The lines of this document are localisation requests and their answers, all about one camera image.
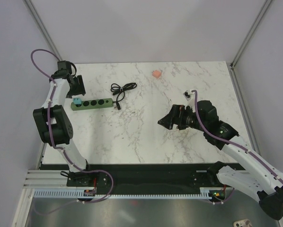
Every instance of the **blue plug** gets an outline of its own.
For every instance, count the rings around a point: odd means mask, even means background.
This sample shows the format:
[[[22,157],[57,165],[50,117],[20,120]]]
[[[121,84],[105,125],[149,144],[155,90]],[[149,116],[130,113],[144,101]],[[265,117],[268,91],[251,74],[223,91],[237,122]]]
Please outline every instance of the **blue plug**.
[[[75,104],[75,105],[81,105],[81,99],[80,98],[73,98],[73,103]]]

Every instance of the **metal frame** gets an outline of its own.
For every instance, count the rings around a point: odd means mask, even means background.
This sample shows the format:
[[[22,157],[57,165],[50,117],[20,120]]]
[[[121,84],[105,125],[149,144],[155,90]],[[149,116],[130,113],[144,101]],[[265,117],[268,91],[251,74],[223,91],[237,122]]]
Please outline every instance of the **metal frame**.
[[[258,13],[255,21],[253,22],[250,30],[248,31],[244,41],[242,42],[237,54],[235,55],[232,63],[231,63],[231,66],[234,68],[236,65],[237,65],[237,62],[239,61],[242,53],[244,52],[247,44],[250,42],[251,38],[253,37],[254,35],[254,32],[257,30],[258,28],[258,25],[260,24],[260,22],[262,21],[264,15],[266,14],[266,12],[268,11],[268,9],[270,8],[272,2],[274,0],[265,0],[263,6],[261,7],[260,9],[260,12]]]
[[[241,86],[239,86],[237,76],[236,76],[233,68],[231,67],[231,65],[229,63],[227,63],[227,66],[228,66],[228,70],[229,70],[230,77],[231,77],[231,80],[232,80],[232,84],[233,84],[233,87],[234,87],[234,91],[235,91],[236,97],[238,99],[238,104],[239,104],[239,107],[240,107],[240,110],[241,110],[241,113],[242,113],[242,118],[245,122],[246,129],[247,129],[247,132],[248,132],[248,136],[250,138],[251,146],[252,146],[253,150],[255,150],[258,154],[260,154],[260,149],[259,149],[259,146],[258,146],[258,143],[257,143],[257,140],[256,140],[256,136],[255,136],[255,132],[254,132],[254,129],[253,129],[253,126],[252,126],[252,123],[251,123],[250,114],[249,114],[249,111],[247,109],[244,96],[243,96],[241,89],[240,89]]]
[[[23,188],[72,188],[66,186],[67,178],[60,173],[60,170],[29,170]]]
[[[44,152],[46,150],[47,144],[41,142],[41,146],[40,149],[38,151],[38,155],[37,155],[37,161],[36,161],[36,165],[35,165],[35,169],[39,169],[39,167],[42,164],[43,158],[44,158]]]
[[[51,36],[49,35],[42,19],[40,18],[34,4],[31,0],[23,0],[24,4],[27,6],[32,18],[36,22],[40,32],[42,33],[44,39],[46,40],[47,44],[49,45],[51,51],[60,59],[63,60],[62,56],[60,55],[59,51],[57,50]]]
[[[29,215],[34,189],[23,189],[18,207],[13,218],[12,227],[24,227]]]

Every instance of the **coiled black cable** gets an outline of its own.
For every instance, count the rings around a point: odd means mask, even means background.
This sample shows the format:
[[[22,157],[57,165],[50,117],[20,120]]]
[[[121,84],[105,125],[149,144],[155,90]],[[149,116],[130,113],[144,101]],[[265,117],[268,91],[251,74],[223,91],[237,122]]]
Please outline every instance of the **coiled black cable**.
[[[124,96],[125,96],[125,91],[128,91],[128,90],[132,90],[134,88],[137,87],[137,84],[136,83],[128,83],[128,84],[125,84],[123,87],[119,86],[118,84],[116,83],[113,83],[111,84],[111,92],[113,92],[112,94],[115,96],[115,95],[118,95],[116,97],[116,101],[114,101],[113,103],[116,103],[116,106],[117,106],[117,109],[120,110],[121,109],[121,106],[119,105],[119,102],[122,101],[124,99]],[[124,94],[123,97],[118,100],[119,96],[121,94]]]

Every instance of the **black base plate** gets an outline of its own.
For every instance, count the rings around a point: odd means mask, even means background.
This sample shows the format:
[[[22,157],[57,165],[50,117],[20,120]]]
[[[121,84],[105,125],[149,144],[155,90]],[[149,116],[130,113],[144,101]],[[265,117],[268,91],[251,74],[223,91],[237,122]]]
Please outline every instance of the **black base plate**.
[[[199,194],[200,187],[212,187],[206,170],[212,164],[110,164],[89,165],[89,170],[102,169],[114,179],[112,195],[165,195]],[[227,163],[236,170],[244,170],[237,163]],[[67,170],[67,165],[41,165],[41,170]],[[106,194],[111,180],[106,174],[86,174],[97,178],[97,194]],[[67,181],[69,187],[94,186],[82,185],[73,180]]]

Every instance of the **wire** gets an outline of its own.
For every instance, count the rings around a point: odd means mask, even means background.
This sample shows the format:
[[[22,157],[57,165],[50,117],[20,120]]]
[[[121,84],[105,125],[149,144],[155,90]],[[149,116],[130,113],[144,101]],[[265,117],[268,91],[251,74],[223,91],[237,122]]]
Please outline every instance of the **wire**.
[[[47,212],[47,213],[41,213],[41,212],[37,211],[36,208],[35,208],[35,204],[34,204],[34,205],[33,205],[33,211],[34,211],[37,215],[40,215],[40,216],[47,216],[47,215],[49,215],[49,214],[52,214],[52,213],[56,212],[57,210],[59,210],[59,209],[61,209],[61,208],[64,208],[65,206],[68,206],[68,205],[70,205],[70,204],[72,204],[72,203],[75,203],[75,202],[77,202],[77,201],[76,201],[76,200],[71,200],[71,201],[69,201],[69,202],[67,202],[67,203],[65,203],[65,204],[63,204],[63,205],[61,205],[61,206],[59,206],[59,207],[53,209],[52,211]]]
[[[200,119],[200,116],[199,116],[199,112],[198,112],[198,107],[197,107],[197,91],[196,90],[192,90],[191,92],[195,93],[195,112],[196,112],[196,117],[197,117],[197,120],[200,124],[200,126],[202,127],[202,129],[204,130],[205,133],[207,133],[209,136],[211,136],[212,138],[214,139],[217,139],[219,141],[222,141],[222,142],[225,142],[225,143],[228,143],[228,144],[232,144],[244,151],[246,151],[249,155],[251,155],[254,159],[256,159],[261,165],[263,165],[276,179],[278,179],[282,184],[283,184],[283,180],[281,178],[278,177],[278,175],[266,164],[264,163],[260,158],[258,158],[252,151],[249,151],[247,148],[245,148],[244,146],[238,144],[238,143],[235,143],[235,142],[232,142],[232,141],[229,141],[229,140],[225,140],[225,139],[222,139],[222,138],[219,138],[217,136],[214,136],[212,133],[210,133],[206,127],[204,126],[204,124],[202,123],[202,120]]]
[[[232,189],[232,191],[230,192],[230,194],[227,198],[225,198],[223,201],[220,201],[220,202],[211,202],[210,200],[209,201],[203,200],[203,201],[206,202],[206,203],[212,203],[213,205],[224,204],[224,202],[228,201],[233,196],[234,191],[235,191],[235,188]]]
[[[123,99],[124,99],[124,96],[125,96],[125,91],[128,91],[128,90],[132,90],[132,89],[134,89],[134,88],[136,88],[137,87],[137,84],[136,83],[128,83],[128,84],[125,84],[123,87],[121,87],[121,86],[119,86],[118,84],[116,84],[116,83],[113,83],[113,84],[111,84],[111,92],[113,92],[113,94],[112,95],[118,95],[117,97],[116,97],[116,101],[114,101],[113,103],[116,103],[116,106],[117,106],[117,109],[118,110],[120,110],[121,109],[121,107],[120,107],[120,105],[119,105],[119,102],[120,101],[122,101]],[[118,98],[119,98],[119,96],[121,95],[121,94],[124,94],[124,96],[120,99],[120,100],[118,100]]]
[[[51,51],[45,50],[45,49],[35,49],[35,50],[33,50],[33,51],[31,52],[31,55],[30,55],[31,62],[32,62],[33,65],[36,67],[36,69],[39,70],[42,74],[44,74],[46,77],[48,77],[48,78],[50,79],[50,81],[52,81],[54,84],[56,84],[56,83],[55,83],[55,80],[54,80],[52,77],[50,77],[47,73],[45,73],[44,71],[42,71],[42,70],[37,66],[37,64],[35,63],[34,58],[33,58],[33,55],[34,55],[34,53],[37,52],[37,51],[44,51],[44,52],[50,53],[50,54],[53,55],[58,61],[59,61],[60,59],[59,59],[54,53],[52,53]],[[56,86],[54,86],[53,89],[52,89],[52,92],[51,92],[51,94],[50,94],[50,100],[52,100],[52,98],[53,98],[53,96],[54,96],[54,93],[55,93],[55,90],[56,90]],[[85,201],[85,202],[83,202],[83,201],[78,201],[78,202],[81,202],[81,203],[95,203],[95,202],[100,202],[100,201],[104,200],[105,198],[107,198],[107,197],[110,195],[110,193],[111,193],[111,191],[112,191],[112,189],[113,189],[113,186],[114,186],[113,177],[111,176],[111,174],[109,174],[109,173],[108,173],[107,171],[105,171],[105,170],[100,170],[100,169],[98,169],[98,170],[86,171],[86,170],[83,170],[83,169],[79,168],[77,165],[75,165],[75,164],[69,159],[69,157],[68,157],[68,155],[67,155],[67,153],[66,153],[66,151],[65,151],[64,148],[62,148],[62,147],[57,147],[57,146],[55,145],[55,142],[54,142],[54,139],[53,139],[53,133],[52,133],[52,126],[51,126],[50,107],[51,107],[51,102],[49,101],[49,102],[48,102],[48,107],[47,107],[47,121],[48,121],[48,130],[49,130],[49,135],[50,135],[50,140],[51,140],[51,145],[52,145],[52,147],[53,147],[54,149],[60,149],[60,150],[62,150],[62,152],[63,152],[65,158],[66,158],[67,161],[70,163],[70,165],[72,165],[74,168],[76,168],[77,170],[81,171],[82,173],[90,174],[90,173],[99,173],[99,172],[101,172],[101,173],[107,174],[107,175],[110,177],[110,179],[111,179],[111,188],[110,188],[109,192],[108,192],[105,196],[103,196],[102,198],[100,198],[100,199],[98,199],[98,200],[95,200],[95,201],[88,201],[88,202],[86,202],[86,201]],[[48,215],[48,214],[51,214],[51,213],[53,213],[53,212],[55,212],[55,211],[57,211],[57,210],[59,210],[60,208],[62,208],[62,207],[64,207],[64,206],[67,206],[67,205],[69,205],[69,204],[71,204],[71,203],[70,203],[70,202],[65,203],[65,204],[62,205],[61,207],[58,207],[58,208],[54,209],[53,211],[50,211],[49,213],[47,213],[47,215]]]
[[[66,171],[61,171],[60,175],[65,176],[65,177],[69,177],[69,173],[67,173]]]
[[[227,197],[227,191],[225,190],[224,191],[225,192],[225,198],[222,200],[222,199],[220,199],[220,198],[218,198],[217,196],[214,196],[217,200],[219,200],[219,201],[224,201],[225,199],[226,199],[226,197]]]
[[[69,61],[69,63],[70,63],[70,65],[72,65],[72,67],[74,68],[74,70],[75,70],[75,73],[74,73],[74,77],[76,76],[76,73],[77,73],[77,69],[76,69],[76,66],[75,66],[75,64],[73,64],[72,62],[70,62]]]
[[[227,189],[227,185],[224,185],[223,189],[222,189],[222,192],[225,192]]]

